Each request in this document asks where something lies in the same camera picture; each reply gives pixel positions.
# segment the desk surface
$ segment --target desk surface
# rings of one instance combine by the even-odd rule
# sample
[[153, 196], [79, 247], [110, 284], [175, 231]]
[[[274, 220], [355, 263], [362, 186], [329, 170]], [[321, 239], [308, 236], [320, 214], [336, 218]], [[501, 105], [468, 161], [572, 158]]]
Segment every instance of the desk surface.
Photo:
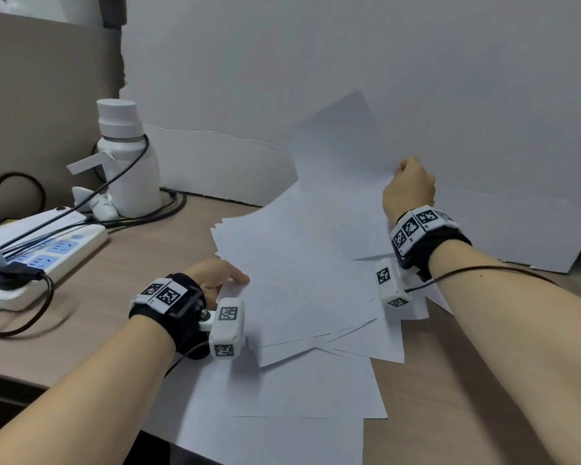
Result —
[[[254, 211], [191, 197], [174, 218], [122, 230], [56, 291], [24, 339], [0, 340], [0, 376], [50, 386], [103, 344], [127, 319], [134, 293], [159, 274], [212, 257], [209, 229]], [[566, 276], [550, 274], [581, 295]], [[552, 464], [454, 317], [429, 303], [430, 318], [403, 322], [405, 364], [372, 365], [388, 420], [366, 420], [364, 464]], [[14, 328], [32, 313], [0, 313]]]

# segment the power strip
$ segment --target power strip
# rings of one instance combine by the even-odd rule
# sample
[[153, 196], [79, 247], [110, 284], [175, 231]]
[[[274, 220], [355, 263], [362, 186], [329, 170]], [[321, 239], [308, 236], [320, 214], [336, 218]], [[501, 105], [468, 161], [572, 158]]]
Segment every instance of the power strip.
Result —
[[[87, 225], [65, 231], [40, 242], [29, 252], [8, 262], [20, 262], [43, 269], [54, 282], [60, 281], [92, 252], [103, 245], [108, 233], [102, 225]], [[27, 308], [47, 290], [45, 281], [31, 281], [16, 290], [0, 290], [0, 310], [13, 312]]]

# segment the hand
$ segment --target hand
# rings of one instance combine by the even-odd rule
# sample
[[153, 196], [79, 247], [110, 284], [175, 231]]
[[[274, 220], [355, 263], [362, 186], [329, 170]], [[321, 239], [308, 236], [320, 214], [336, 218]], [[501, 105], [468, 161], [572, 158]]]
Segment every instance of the hand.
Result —
[[200, 285], [207, 299], [207, 310], [217, 308], [217, 295], [222, 284], [228, 279], [235, 282], [248, 283], [250, 278], [222, 259], [207, 259], [185, 271], [189, 277]]
[[394, 225], [409, 210], [435, 204], [435, 177], [429, 175], [418, 157], [400, 162], [394, 179], [383, 191], [383, 210]]

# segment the stack of paper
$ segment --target stack of paper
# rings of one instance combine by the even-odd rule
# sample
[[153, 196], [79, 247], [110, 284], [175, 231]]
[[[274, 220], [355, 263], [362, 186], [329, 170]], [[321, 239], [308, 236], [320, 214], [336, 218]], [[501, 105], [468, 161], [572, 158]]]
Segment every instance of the stack of paper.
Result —
[[399, 309], [379, 300], [392, 173], [376, 141], [363, 98], [349, 96], [293, 133], [299, 182], [211, 230], [251, 278], [220, 294], [244, 300], [247, 345], [234, 361], [180, 364], [147, 431], [225, 465], [361, 463], [362, 420], [387, 418], [370, 358], [403, 363], [401, 320], [427, 317], [426, 296], [443, 302], [436, 286]]

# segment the wrist-mounted device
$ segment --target wrist-mounted device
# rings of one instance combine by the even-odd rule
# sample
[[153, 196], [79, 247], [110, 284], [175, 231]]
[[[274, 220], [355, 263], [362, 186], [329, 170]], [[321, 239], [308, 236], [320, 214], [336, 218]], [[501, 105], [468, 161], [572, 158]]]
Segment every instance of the wrist-mounted device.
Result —
[[224, 298], [217, 311], [206, 309], [200, 286], [183, 273], [155, 279], [131, 301], [129, 318], [143, 315], [155, 320], [175, 342], [177, 351], [186, 353], [206, 340], [209, 347], [190, 357], [202, 358], [209, 352], [215, 358], [233, 359], [241, 353], [245, 304], [238, 298]]
[[396, 259], [384, 258], [375, 266], [381, 301], [392, 307], [411, 302], [406, 278], [417, 274], [422, 281], [431, 279], [428, 260], [441, 243], [455, 239], [472, 244], [459, 228], [448, 214], [431, 206], [404, 214], [390, 233]]

